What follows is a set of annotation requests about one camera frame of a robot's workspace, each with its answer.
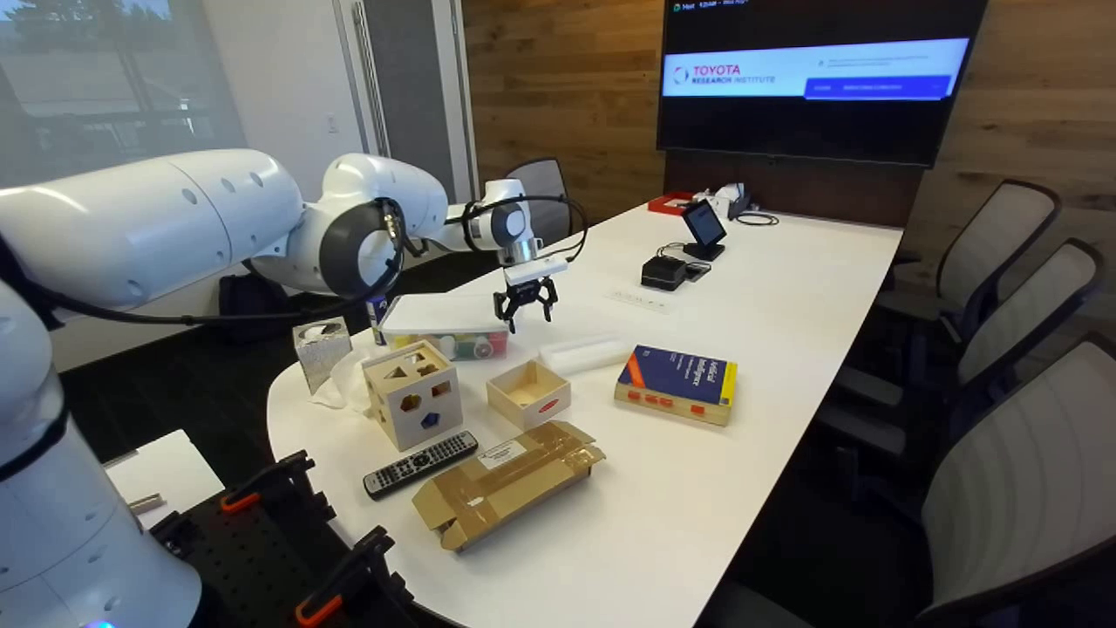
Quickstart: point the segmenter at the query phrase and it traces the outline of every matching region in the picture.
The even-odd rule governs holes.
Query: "small white box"
[[[568,408],[568,381],[529,360],[489,381],[489,408],[519,430],[541,425]]]
[[[386,347],[425,339],[448,360],[494,360],[508,347],[489,292],[404,292],[382,313],[380,337]]]

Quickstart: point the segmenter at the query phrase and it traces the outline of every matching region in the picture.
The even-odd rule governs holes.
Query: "cardboard box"
[[[462,459],[414,494],[414,510],[439,546],[461,552],[525,506],[589,477],[603,454],[568,422],[545,422],[501,448]]]
[[[386,347],[433,342],[448,360],[504,358],[508,329],[489,292],[404,292],[380,323]]]
[[[560,417],[568,399],[568,381],[536,360],[489,381],[489,408],[519,430]]]
[[[740,368],[727,360],[636,347],[618,377],[613,402],[694,425],[726,425],[732,418],[734,381]]]

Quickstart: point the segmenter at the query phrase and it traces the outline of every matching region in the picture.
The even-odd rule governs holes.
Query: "wall-mounted monitor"
[[[984,0],[665,0],[658,146],[930,167]]]

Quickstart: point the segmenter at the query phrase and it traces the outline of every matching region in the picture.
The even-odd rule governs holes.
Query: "window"
[[[243,146],[197,0],[0,0],[0,187]]]

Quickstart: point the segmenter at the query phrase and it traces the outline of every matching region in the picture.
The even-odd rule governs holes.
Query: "chair backrest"
[[[560,197],[565,198],[565,182],[559,160],[525,160],[508,179],[522,182],[525,197]],[[529,198],[529,226],[534,234],[550,245],[568,238],[568,204],[559,198]]]
[[[1113,348],[1089,339],[944,454],[924,498],[924,623],[1016,605],[1116,548],[1113,408]]]
[[[1060,245],[966,342],[955,381],[984,391],[1094,290],[1101,258],[1085,241]]]
[[[1054,225],[1060,198],[1025,182],[1002,182],[939,266],[944,323],[966,342],[996,298],[1005,269]]]

